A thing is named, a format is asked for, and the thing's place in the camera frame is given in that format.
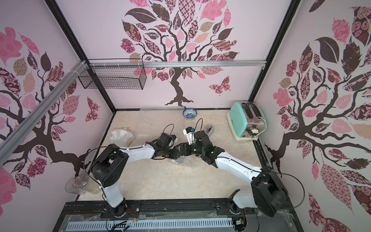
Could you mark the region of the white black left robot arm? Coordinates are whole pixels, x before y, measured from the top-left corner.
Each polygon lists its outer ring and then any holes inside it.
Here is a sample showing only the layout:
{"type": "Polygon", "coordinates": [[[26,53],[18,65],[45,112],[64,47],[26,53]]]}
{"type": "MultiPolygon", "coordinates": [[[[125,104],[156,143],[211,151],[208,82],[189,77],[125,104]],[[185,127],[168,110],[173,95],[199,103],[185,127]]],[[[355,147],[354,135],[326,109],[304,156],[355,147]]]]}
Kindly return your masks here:
{"type": "Polygon", "coordinates": [[[158,139],[136,147],[119,147],[108,145],[91,164],[90,172],[99,183],[105,201],[112,209],[124,208],[125,199],[122,195],[118,180],[126,164],[138,160],[151,160],[156,157],[166,159],[178,158],[173,149],[177,142],[175,135],[162,133],[158,139]]]}

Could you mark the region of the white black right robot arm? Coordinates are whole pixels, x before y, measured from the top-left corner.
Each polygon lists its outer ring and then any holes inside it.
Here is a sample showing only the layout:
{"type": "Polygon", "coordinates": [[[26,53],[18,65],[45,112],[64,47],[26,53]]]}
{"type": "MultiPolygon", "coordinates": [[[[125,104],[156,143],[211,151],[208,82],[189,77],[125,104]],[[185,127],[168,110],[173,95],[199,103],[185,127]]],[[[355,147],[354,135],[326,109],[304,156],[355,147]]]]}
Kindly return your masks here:
{"type": "Polygon", "coordinates": [[[175,156],[195,155],[208,165],[227,171],[250,185],[251,190],[236,190],[231,200],[239,209],[257,208],[273,217],[288,198],[288,191],[270,167],[260,168],[245,163],[226,150],[214,146],[208,134],[198,131],[188,133],[188,142],[174,146],[175,156]]]}

